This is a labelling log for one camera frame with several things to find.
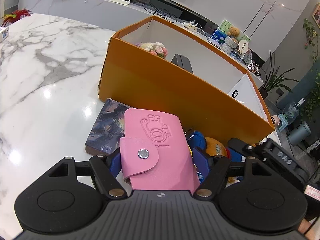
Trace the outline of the white marble tv bench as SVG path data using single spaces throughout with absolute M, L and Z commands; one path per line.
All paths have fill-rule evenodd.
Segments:
M 19 9 L 93 24 L 112 31 L 153 16 L 143 7 L 121 5 L 108 0 L 18 0 Z

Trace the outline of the water bottle jug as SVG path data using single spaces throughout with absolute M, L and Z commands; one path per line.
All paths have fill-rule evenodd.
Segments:
M 283 109 L 283 115 L 285 116 L 288 125 L 292 124 L 299 116 L 300 107 L 304 102 L 305 99 L 301 98 L 298 102 L 293 101 L 285 106 L 285 108 Z

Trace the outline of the black textured box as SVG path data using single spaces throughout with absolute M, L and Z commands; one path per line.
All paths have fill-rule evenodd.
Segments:
M 183 55 L 175 54 L 171 60 L 171 63 L 193 74 L 193 69 L 191 67 L 190 60 L 187 57 Z

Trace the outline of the grey trash bin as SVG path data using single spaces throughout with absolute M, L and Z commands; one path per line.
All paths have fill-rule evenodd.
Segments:
M 303 121 L 297 128 L 289 134 L 288 141 L 292 146 L 296 146 L 311 134 L 311 129 L 306 121 Z

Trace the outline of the potted green plant right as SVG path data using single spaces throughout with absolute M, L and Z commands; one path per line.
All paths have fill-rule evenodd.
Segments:
M 265 74 L 266 80 L 264 84 L 259 88 L 260 95 L 262 96 L 263 99 L 266 99 L 268 97 L 268 93 L 275 88 L 283 88 L 288 92 L 291 92 L 291 88 L 284 84 L 285 81 L 293 81 L 293 82 L 299 83 L 299 81 L 296 79 L 285 77 L 285 74 L 295 70 L 295 68 L 291 68 L 279 74 L 278 72 L 280 70 L 280 66 L 276 67 L 275 57 L 271 54 L 271 51 L 269 51 L 269 55 L 270 55 L 270 58 L 269 58 L 270 72 L 268 74 Z

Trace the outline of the teddy bear on stand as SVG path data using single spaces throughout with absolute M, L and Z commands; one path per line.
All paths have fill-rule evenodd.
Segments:
M 224 43 L 221 46 L 221 49 L 225 53 L 230 54 L 233 51 L 233 49 L 237 48 L 237 46 L 239 45 L 239 41 L 237 40 L 239 34 L 240 30 L 237 27 L 231 26 L 229 28 L 227 36 L 224 39 Z

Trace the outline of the illustrated card box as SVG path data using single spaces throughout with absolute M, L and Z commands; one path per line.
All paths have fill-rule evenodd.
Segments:
M 85 143 L 90 155 L 110 155 L 124 136 L 124 114 L 128 105 L 108 98 L 104 103 Z

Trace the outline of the red feather decoration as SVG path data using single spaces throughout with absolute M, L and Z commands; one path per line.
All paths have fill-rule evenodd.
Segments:
M 4 15 L 1 17 L 1 27 L 9 26 L 22 18 L 31 16 L 31 12 L 28 9 L 15 10 L 11 14 Z

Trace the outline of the pink snap card wallet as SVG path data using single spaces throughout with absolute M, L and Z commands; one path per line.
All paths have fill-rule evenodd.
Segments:
M 121 169 L 133 190 L 190 191 L 200 185 L 177 116 L 130 108 L 120 139 Z

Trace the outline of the red panda sailor plush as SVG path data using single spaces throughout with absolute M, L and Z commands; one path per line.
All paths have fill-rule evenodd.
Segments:
M 193 148 L 199 147 L 200 149 L 205 150 L 210 156 L 223 155 L 230 159 L 231 162 L 245 162 L 246 158 L 241 154 L 230 150 L 213 138 L 204 137 L 199 131 L 189 129 L 184 133 L 184 135 L 189 145 L 191 154 Z

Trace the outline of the white small carton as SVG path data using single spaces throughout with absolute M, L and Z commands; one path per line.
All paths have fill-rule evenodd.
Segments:
M 9 35 L 9 27 L 0 27 L 0 43 L 2 43 Z

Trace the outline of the orange cardboard storage box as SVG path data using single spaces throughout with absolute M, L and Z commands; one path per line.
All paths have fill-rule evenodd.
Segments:
M 165 59 L 137 44 L 161 42 Z M 190 60 L 193 74 L 171 63 Z M 185 130 L 226 144 L 260 142 L 274 132 L 259 90 L 240 63 L 204 39 L 157 16 L 116 32 L 109 40 L 98 85 L 99 99 L 179 117 Z

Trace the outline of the pink space heater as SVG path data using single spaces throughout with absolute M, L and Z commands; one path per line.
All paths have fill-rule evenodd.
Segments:
M 281 124 L 281 119 L 278 115 L 271 116 L 272 123 L 274 127 L 278 127 Z

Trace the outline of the crochet bunny with flowers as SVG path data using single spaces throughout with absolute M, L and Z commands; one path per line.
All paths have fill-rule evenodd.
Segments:
M 165 59 L 168 55 L 167 48 L 161 42 L 139 43 L 139 44 L 137 44 L 137 47 L 151 53 L 152 55 L 156 55 L 156 56 L 161 57 L 163 59 Z

